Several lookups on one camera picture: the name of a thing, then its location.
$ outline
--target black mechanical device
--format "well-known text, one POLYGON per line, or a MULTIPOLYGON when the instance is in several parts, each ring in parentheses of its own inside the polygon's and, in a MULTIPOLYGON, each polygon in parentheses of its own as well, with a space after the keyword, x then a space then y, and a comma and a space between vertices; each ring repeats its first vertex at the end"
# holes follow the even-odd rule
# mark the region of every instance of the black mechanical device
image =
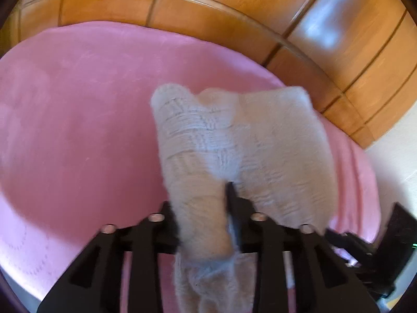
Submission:
MULTIPOLYGON (((241 253, 257 253, 253 313, 285 313, 288 290, 283 252, 291 252, 297 312, 377 313, 375 301, 387 297, 415 251, 417 221, 399 204, 386 234, 374 249, 351 233, 311 225, 292 229, 258 213, 250 200, 226 185, 227 211, 241 253), (360 265, 348 267, 331 244, 343 248, 360 265)), ((68 267, 41 302, 38 313, 118 313, 124 252, 131 251, 129 313, 162 313, 158 253, 175 254, 177 225, 169 203, 136 226, 105 225, 68 267)))

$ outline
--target round metal screw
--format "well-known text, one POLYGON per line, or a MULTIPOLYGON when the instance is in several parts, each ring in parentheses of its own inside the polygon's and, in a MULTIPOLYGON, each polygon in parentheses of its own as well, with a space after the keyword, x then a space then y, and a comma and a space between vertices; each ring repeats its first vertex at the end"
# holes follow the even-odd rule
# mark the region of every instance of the round metal screw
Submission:
POLYGON ((117 227, 112 224, 104 225, 103 227, 101 227, 101 232, 104 234, 112 234, 115 231, 117 231, 117 227))
POLYGON ((311 234, 314 233, 314 227, 309 224, 301 225, 300 230, 304 234, 311 234))
POLYGON ((265 213, 253 213, 251 215, 252 221, 266 221, 268 219, 268 216, 265 213))
POLYGON ((161 222, 165 220, 165 216, 161 213, 154 213, 148 216, 150 222, 161 222))

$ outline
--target pink fabric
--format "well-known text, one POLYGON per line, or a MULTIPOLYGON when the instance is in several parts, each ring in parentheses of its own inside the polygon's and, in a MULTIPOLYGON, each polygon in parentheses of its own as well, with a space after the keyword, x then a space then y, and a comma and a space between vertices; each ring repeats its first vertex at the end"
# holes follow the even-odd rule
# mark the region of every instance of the pink fabric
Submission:
MULTIPOLYGON (((101 225, 134 225, 166 200, 149 107, 166 82, 195 93, 284 86, 226 48, 114 22, 49 29, 1 59, 0 265, 36 297, 101 225)), ((339 180, 332 227, 371 241, 380 216, 374 172, 363 151, 321 119, 339 180)), ((163 260, 164 301, 173 301, 172 258, 163 260)))

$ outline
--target towel fold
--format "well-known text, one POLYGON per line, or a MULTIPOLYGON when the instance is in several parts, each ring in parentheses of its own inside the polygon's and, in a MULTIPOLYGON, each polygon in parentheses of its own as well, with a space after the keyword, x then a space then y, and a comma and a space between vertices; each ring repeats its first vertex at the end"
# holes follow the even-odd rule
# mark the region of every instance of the towel fold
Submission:
POLYGON ((240 196, 281 225, 309 223, 323 232, 338 196, 323 125, 301 87, 247 94, 210 88, 193 95, 168 84, 155 91, 151 106, 164 184, 179 224, 180 309, 248 312, 256 256, 236 250, 225 184, 234 181, 240 196))

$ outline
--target white wall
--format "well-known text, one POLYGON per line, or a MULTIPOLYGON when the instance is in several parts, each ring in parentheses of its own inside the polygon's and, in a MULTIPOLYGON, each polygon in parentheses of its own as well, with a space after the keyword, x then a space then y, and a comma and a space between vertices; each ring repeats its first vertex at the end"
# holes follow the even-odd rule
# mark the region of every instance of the white wall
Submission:
MULTIPOLYGON (((417 103, 366 153, 377 175, 383 227, 394 202, 400 202, 417 217, 417 103)), ((390 299, 404 292, 416 272, 417 252, 398 279, 397 290, 390 299)))

